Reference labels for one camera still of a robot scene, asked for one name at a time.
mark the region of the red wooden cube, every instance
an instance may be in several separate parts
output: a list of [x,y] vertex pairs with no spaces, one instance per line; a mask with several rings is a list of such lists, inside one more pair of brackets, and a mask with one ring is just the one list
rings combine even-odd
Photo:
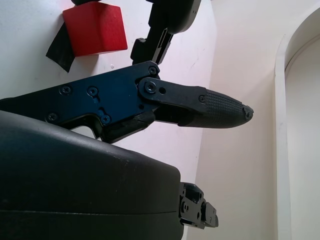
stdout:
[[91,1],[62,15],[76,57],[128,49],[120,7]]

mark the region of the screw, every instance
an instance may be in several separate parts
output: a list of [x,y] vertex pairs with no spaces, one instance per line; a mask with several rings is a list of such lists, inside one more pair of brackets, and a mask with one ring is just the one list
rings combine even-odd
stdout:
[[200,103],[205,103],[205,96],[203,96],[203,95],[201,95],[201,96],[199,96],[199,101],[200,101]]
[[157,74],[157,69],[154,66],[149,67],[149,73],[151,75],[156,75]]
[[187,209],[187,205],[186,205],[186,202],[184,201],[181,205],[181,211],[184,213],[186,209]]
[[54,112],[48,114],[47,119],[49,122],[54,122],[58,119],[58,115]]
[[110,117],[109,117],[108,115],[103,115],[103,116],[100,118],[100,120],[101,120],[101,122],[102,122],[103,124],[108,124],[108,123],[110,123],[110,121],[111,121],[111,119],[110,119]]
[[154,94],[157,89],[157,85],[153,81],[146,82],[144,88],[147,93]]
[[69,94],[71,94],[71,92],[72,92],[71,87],[69,87],[67,85],[63,85],[60,88],[60,93],[63,94],[63,95],[69,95]]
[[94,86],[91,86],[88,88],[88,90],[86,91],[91,97],[94,97],[98,94],[98,89]]

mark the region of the white wall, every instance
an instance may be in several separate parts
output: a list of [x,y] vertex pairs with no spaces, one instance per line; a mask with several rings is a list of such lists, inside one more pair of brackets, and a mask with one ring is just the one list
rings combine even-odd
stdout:
[[[128,50],[77,57],[67,74],[46,57],[62,25],[61,13],[70,0],[9,0],[0,7],[0,99],[61,85],[130,66],[135,39],[147,37],[150,2],[104,0],[121,7]],[[210,0],[202,0],[192,26],[173,37],[163,63],[163,80],[208,87],[216,42],[216,24]],[[181,180],[193,183],[203,130],[153,123],[116,145],[177,167]]]
[[255,113],[243,126],[203,132],[196,184],[217,208],[219,227],[190,229],[190,240],[278,238],[275,56],[283,35],[316,2],[319,0],[212,1],[218,37],[210,88],[239,99]]
[[294,61],[285,82],[292,240],[318,240],[320,41]]

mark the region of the black metal bracket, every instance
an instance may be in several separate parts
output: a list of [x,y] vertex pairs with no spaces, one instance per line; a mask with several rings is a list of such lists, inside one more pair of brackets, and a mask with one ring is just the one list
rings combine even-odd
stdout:
[[194,22],[201,0],[147,0],[153,3],[147,38],[135,40],[132,64],[153,61],[161,64],[174,34],[186,31]]
[[113,143],[155,120],[153,111],[159,105],[145,103],[138,95],[137,84],[142,78],[157,76],[159,71],[149,61],[3,99],[0,109],[70,130],[87,126],[96,138]]
[[219,226],[217,210],[204,198],[204,192],[195,184],[180,184],[179,218],[184,225],[204,229]]

